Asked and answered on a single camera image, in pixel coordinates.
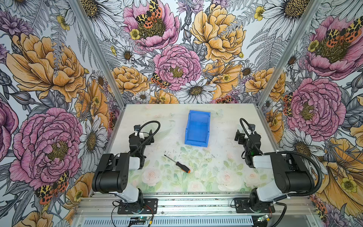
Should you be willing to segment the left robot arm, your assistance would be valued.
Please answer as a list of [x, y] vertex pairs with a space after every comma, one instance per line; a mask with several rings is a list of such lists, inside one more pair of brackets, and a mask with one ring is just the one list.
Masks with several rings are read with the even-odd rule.
[[99, 161], [92, 179], [92, 190], [120, 198], [120, 214], [140, 214], [146, 208], [142, 191], [129, 183], [129, 172], [144, 167], [145, 148], [153, 142], [152, 131], [134, 132], [129, 136], [129, 152], [104, 154]]

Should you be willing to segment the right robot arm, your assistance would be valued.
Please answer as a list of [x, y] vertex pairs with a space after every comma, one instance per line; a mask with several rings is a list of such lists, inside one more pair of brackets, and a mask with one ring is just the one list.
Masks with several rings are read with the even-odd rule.
[[305, 197], [316, 193], [323, 181], [323, 173], [316, 161], [307, 155], [292, 152], [261, 153], [261, 136], [237, 131], [235, 141], [243, 145], [246, 165], [267, 169], [273, 181], [252, 189], [248, 198], [236, 198], [238, 213], [274, 212], [274, 204], [289, 197]]

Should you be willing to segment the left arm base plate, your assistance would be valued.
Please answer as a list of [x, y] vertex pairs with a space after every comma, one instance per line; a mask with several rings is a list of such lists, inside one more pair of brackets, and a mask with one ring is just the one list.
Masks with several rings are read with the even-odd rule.
[[145, 215], [156, 214], [158, 208], [158, 199], [143, 199], [143, 202], [137, 201], [134, 203], [121, 202], [118, 206], [117, 214], [119, 215]]

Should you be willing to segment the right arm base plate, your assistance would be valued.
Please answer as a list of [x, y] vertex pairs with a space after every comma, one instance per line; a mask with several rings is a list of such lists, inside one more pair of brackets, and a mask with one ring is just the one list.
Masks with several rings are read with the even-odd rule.
[[232, 205], [237, 213], [275, 213], [275, 207], [270, 202], [250, 202], [248, 198], [234, 198]]

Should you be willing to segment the orange black handled screwdriver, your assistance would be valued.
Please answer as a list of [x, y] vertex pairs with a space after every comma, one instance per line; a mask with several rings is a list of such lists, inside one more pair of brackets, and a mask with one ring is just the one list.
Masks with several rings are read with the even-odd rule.
[[182, 171], [184, 171], [185, 173], [190, 173], [191, 172], [191, 170], [186, 166], [186, 165], [184, 165], [184, 164], [181, 164], [180, 162], [178, 162], [178, 161], [175, 161], [175, 160], [173, 160], [172, 158], [170, 158], [170, 157], [168, 157], [167, 155], [164, 155], [166, 158], [168, 158], [170, 161], [172, 161], [172, 162], [174, 162], [175, 163], [175, 165], [177, 166], [177, 167], [179, 167]]

